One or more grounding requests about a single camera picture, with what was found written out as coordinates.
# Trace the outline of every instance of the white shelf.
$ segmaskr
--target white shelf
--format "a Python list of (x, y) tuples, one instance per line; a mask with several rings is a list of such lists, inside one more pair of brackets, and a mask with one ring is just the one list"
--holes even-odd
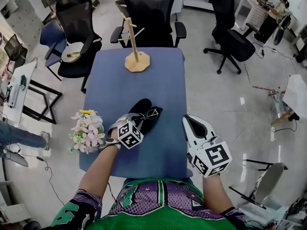
[(183, 5), (206, 10), (213, 10), (212, 3), (206, 2), (205, 0), (184, 0)]

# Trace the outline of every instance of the blue table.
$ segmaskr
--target blue table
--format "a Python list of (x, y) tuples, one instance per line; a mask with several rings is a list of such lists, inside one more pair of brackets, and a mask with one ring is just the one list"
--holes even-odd
[[(187, 113), (184, 57), (178, 48), (138, 48), (150, 56), (150, 67), (141, 73), (125, 68), (131, 48), (98, 51), (94, 60), (84, 109), (102, 116), (107, 131), (140, 99), (163, 108), (156, 126), (143, 142), (128, 150), (121, 147), (111, 175), (127, 178), (187, 178), (187, 143), (181, 119)], [(86, 171), (98, 152), (80, 153), (80, 169)]]

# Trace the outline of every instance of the person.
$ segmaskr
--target person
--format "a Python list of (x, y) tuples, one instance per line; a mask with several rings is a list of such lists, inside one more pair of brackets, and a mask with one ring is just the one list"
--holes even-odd
[(42, 131), (40, 135), (32, 134), (26, 130), (22, 130), (10, 126), (6, 122), (0, 121), (0, 145), (7, 147), (9, 144), (20, 143), (33, 148), (43, 148), (49, 150), (50, 134)]
[[(117, 128), (110, 138), (118, 140)], [(190, 179), (127, 179), (109, 213), (100, 218), (119, 149), (119, 144), (109, 145), (100, 152), (50, 230), (252, 229), (233, 206), (218, 174), (203, 178), (203, 194)]]
[(262, 26), (260, 27), (260, 33), (254, 34), (254, 37), (257, 41), (262, 43), (266, 43), (270, 36), (273, 34), (274, 30), (278, 26), (278, 21), (286, 15), (286, 9), (290, 6), (288, 0), (279, 0), (279, 2), (271, 7), (270, 5), (266, 5), (266, 8), (269, 9), (269, 15), (264, 20)]

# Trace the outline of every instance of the yellow flower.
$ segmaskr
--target yellow flower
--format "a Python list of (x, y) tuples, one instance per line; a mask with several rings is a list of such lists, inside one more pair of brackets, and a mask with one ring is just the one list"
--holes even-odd
[(96, 111), (94, 110), (79, 110), (80, 113), (83, 113), (83, 114), (91, 114), (91, 113), (97, 113)]

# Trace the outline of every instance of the octagonal wooden base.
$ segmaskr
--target octagonal wooden base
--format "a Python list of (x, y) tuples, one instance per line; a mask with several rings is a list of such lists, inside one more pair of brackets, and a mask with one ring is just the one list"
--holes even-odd
[(137, 51), (139, 62), (136, 61), (134, 53), (126, 57), (125, 67), (131, 72), (142, 72), (150, 65), (150, 57), (144, 52)]

